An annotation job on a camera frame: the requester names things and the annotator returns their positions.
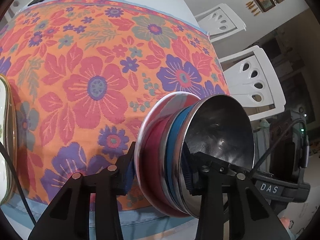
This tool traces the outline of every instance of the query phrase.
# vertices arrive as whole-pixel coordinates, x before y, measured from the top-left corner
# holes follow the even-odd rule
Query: plastic chair
[[[243,20],[225,3],[195,16],[199,26],[210,34],[215,42],[245,30]]]
[[[274,105],[275,108],[249,115],[259,120],[284,111],[284,94],[270,60],[259,46],[221,58],[221,64],[237,62],[223,72],[230,94],[243,107]]]

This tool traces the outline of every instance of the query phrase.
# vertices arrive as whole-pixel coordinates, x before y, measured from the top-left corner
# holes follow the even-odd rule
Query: white chair
[[[274,105],[275,108],[252,114],[250,121],[259,120],[284,111],[285,98],[266,53],[253,46],[236,54],[221,58],[221,64],[236,62],[223,72],[230,94],[243,107]]]
[[[195,16],[199,26],[210,34],[210,41],[215,42],[245,30],[245,23],[225,3]]]

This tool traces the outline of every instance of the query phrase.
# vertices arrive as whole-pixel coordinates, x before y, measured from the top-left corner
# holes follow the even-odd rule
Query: orange tablecloth
[[[17,110],[19,176],[42,203],[75,171],[114,164],[164,95],[228,93],[206,35],[120,2],[33,6],[0,31],[0,52]],[[123,210],[149,205],[136,182],[118,201]]]

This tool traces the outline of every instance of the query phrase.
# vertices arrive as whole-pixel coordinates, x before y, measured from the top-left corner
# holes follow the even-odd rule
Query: black cable
[[[24,207],[26,208],[26,210],[27,210],[27,212],[28,212],[28,215],[29,215],[31,221],[32,221],[33,224],[35,225],[35,224],[36,224],[36,220],[35,220],[32,212],[31,212],[31,210],[30,210],[30,207],[29,207],[29,205],[28,205],[28,203],[27,203],[27,200],[26,200],[26,197],[25,197],[25,195],[24,195],[24,193],[23,193],[23,190],[22,190],[22,188],[21,188],[21,185],[20,185],[20,182],[19,182],[19,179],[18,179],[16,170],[15,170],[15,168],[14,168],[14,166],[13,166],[13,163],[12,163],[10,157],[9,157],[9,154],[8,154],[7,150],[6,150],[5,147],[2,145],[1,142],[0,142],[0,152],[1,152],[2,156],[3,156],[3,158],[5,159],[5,161],[7,162],[8,166],[9,166],[9,169],[10,169],[12,175],[13,175],[14,181],[15,181],[15,183],[16,183],[16,185],[17,185],[17,189],[18,189],[18,192],[19,192],[20,197],[21,197],[21,199],[22,199],[22,202],[23,202],[23,204],[24,204]]]
[[[303,124],[303,128],[304,128],[304,133],[306,134],[305,137],[307,137],[307,125],[305,123],[305,121],[303,119],[295,119],[294,121],[292,121],[288,127],[284,130],[284,132],[279,136],[279,138],[277,139],[277,141],[271,146],[269,147],[268,150],[266,150],[266,152],[262,155],[262,157],[257,161],[257,163],[253,166],[252,170],[249,172],[248,176],[249,179],[252,178],[253,174],[255,173],[255,171],[257,171],[257,169],[260,167],[260,165],[265,161],[265,159],[274,151],[274,149],[276,148],[276,146],[278,145],[278,143],[281,141],[281,139],[284,137],[284,135],[297,123],[302,123]]]

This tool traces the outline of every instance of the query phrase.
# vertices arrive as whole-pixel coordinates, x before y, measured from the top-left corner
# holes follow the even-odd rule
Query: chair backrest
[[[230,95],[243,107],[274,104],[273,109],[250,115],[251,121],[284,111],[285,98],[280,82],[263,49],[253,46],[219,61],[220,63],[237,62],[223,73]]]
[[[215,42],[245,30],[245,23],[225,3],[195,16],[199,26],[210,34],[210,41]]]

